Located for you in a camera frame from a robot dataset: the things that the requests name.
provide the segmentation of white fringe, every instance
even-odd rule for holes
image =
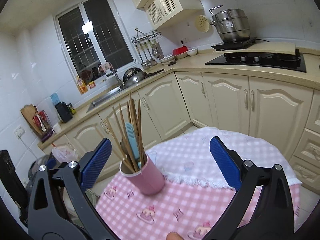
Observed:
[[[211,187],[211,188],[229,188],[229,189],[234,189],[230,187],[227,183],[220,182],[216,183],[214,181],[207,181],[206,179],[198,179],[198,178],[192,178],[190,176],[185,177],[182,175],[177,175],[177,174],[169,174],[166,173],[164,174],[166,180],[170,182],[175,182],[177,184],[185,183],[189,186],[201,186],[201,187]],[[290,178],[288,180],[288,185],[296,185],[296,184],[302,184],[300,180],[297,178]]]

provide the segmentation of black strainer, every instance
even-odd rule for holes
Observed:
[[[131,78],[133,75],[139,72],[142,72],[142,69],[137,67],[129,68],[123,75],[123,83],[126,83],[129,78]]]

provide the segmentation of window pane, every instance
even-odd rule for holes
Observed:
[[[107,0],[89,0],[85,11],[106,61],[120,68],[133,61]]]
[[[83,78],[85,84],[96,80],[100,60],[88,34],[84,34],[81,26],[84,25],[79,8],[66,13],[59,18],[59,24],[68,52],[78,75]]]

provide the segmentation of pink cup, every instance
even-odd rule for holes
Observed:
[[[143,194],[153,195],[160,192],[165,184],[163,174],[147,156],[147,162],[142,170],[132,173],[125,165],[120,163],[120,173],[134,184]]]

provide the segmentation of window frame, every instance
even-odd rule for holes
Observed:
[[[62,52],[64,54],[64,57],[66,59],[66,62],[67,62],[67,65],[68,65],[68,68],[74,78],[74,80],[76,81],[76,76],[78,76],[78,72],[73,64],[73,61],[71,59],[71,56],[68,52],[68,48],[67,48],[67,45],[66,45],[66,42],[63,38],[63,35],[62,35],[62,31],[61,31],[61,28],[60,28],[60,24],[59,24],[59,17],[63,16],[64,14],[72,11],[73,9],[75,8],[79,8],[80,10],[80,13],[81,13],[81,16],[84,20],[84,23],[88,22],[89,19],[88,19],[88,16],[87,16],[87,13],[84,9],[84,5],[83,3],[85,3],[86,1],[89,1],[89,0],[83,0],[75,5],[73,5],[72,7],[68,8],[67,10],[64,10],[63,12],[57,14],[55,17],[54,17],[54,25],[55,25],[55,28],[56,28],[56,32],[57,32],[57,36],[58,36],[58,40],[59,40],[59,43],[61,45],[61,49],[62,49]],[[134,49],[133,47],[133,44],[132,44],[132,41],[131,41],[131,38],[129,37],[128,33],[127,33],[127,30],[124,26],[124,23],[119,15],[119,12],[116,8],[116,5],[114,3],[113,0],[107,0],[110,8],[111,8],[111,11],[112,11],[112,14],[118,24],[118,27],[120,29],[120,32],[124,38],[124,42],[126,43],[127,45],[127,48],[132,56],[132,59],[133,61],[128,63],[127,65],[124,65],[122,66],[121,68],[118,68],[118,76],[119,77],[123,77],[124,73],[129,69],[129,68],[132,68],[132,67],[135,67],[137,65],[139,65],[139,60],[138,60],[138,54],[137,54],[137,51]],[[106,59],[105,57],[103,56],[103,53],[102,53],[102,50],[98,44],[98,41],[97,41],[97,38],[96,36],[94,35],[94,32],[93,31],[89,31],[89,38],[94,46],[94,49],[98,55],[98,58],[101,62],[101,64],[104,64],[106,63]],[[106,75],[103,75],[99,78],[97,78],[94,82],[96,83],[96,85],[104,82],[105,80],[109,80],[109,79],[112,79],[113,76],[111,77],[107,77]]]

